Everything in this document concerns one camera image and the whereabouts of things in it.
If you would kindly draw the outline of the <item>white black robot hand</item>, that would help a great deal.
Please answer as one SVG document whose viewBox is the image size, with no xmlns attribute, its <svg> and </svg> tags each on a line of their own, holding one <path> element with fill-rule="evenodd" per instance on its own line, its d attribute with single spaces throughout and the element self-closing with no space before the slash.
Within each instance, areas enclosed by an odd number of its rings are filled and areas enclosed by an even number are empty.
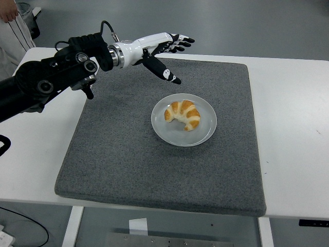
<svg viewBox="0 0 329 247">
<path fill-rule="evenodd" d="M 142 64 L 158 78 L 181 84 L 181 80 L 155 56 L 166 52 L 176 53 L 184 51 L 186 47 L 190 47 L 194 42 L 194 39 L 183 34 L 167 32 L 153 34 L 132 42 L 122 41 L 117 43 L 118 50 L 123 54 L 120 66 L 124 68 L 129 65 Z"/>
</svg>

